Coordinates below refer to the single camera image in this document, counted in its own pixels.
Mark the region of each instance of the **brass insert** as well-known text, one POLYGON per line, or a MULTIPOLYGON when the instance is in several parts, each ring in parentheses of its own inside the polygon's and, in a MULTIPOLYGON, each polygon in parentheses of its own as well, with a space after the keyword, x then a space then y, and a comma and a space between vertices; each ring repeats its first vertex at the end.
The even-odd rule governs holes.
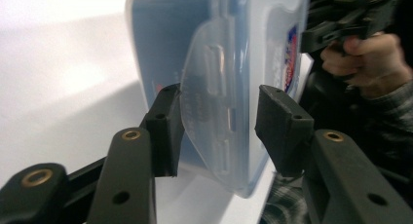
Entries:
POLYGON ((324 134, 324 137, 334 142, 342 142, 344 140, 344 137, 341 133, 333 132, 333 131, 326 132, 324 134))
POLYGON ((37 169, 28 173, 21 181, 21 185, 23 187, 35 187, 47 182, 52 177, 52 175, 53 172, 51 169, 37 169))
POLYGON ((134 140, 134 139, 138 139, 139 137, 140 137, 139 131, 126 131, 125 133, 122 134, 122 138, 124 140, 134 140))

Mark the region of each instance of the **hand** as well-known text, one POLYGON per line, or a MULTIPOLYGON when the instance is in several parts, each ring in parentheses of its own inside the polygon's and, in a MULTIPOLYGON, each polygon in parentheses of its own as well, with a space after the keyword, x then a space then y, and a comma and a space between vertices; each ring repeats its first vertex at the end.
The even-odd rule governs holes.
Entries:
POLYGON ((322 51, 322 67, 335 76, 353 74, 346 83, 359 87, 366 98, 391 93, 413 78, 399 39, 393 34, 375 35, 367 40, 348 37, 343 44, 346 56, 337 46, 334 42, 322 51))

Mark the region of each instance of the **white surface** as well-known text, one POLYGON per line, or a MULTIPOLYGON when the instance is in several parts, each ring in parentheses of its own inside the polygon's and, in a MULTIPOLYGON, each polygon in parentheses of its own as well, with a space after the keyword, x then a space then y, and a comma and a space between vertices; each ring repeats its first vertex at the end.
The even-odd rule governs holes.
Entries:
MULTIPOLYGON (((139 125, 143 98, 117 1, 0 0, 0 186, 39 163, 73 172, 139 125)), ((256 223, 273 171, 269 162, 241 199, 181 167, 157 179, 158 223, 256 223)))

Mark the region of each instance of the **container label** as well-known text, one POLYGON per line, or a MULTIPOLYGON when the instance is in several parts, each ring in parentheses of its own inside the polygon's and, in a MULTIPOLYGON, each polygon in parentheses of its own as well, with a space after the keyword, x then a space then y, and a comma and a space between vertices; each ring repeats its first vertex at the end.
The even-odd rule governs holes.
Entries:
POLYGON ((294 78, 295 60, 297 59, 297 25, 293 26, 287 37, 284 59, 284 91, 287 93, 294 78))

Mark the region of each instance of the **plastic container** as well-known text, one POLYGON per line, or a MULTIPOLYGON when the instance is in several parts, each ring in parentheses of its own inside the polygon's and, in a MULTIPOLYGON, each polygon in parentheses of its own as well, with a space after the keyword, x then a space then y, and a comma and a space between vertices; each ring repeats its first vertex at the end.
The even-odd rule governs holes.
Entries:
POLYGON ((254 131, 259 85, 297 96, 308 1, 129 0, 147 103, 180 82, 187 135, 216 180, 241 197, 268 159, 254 131))

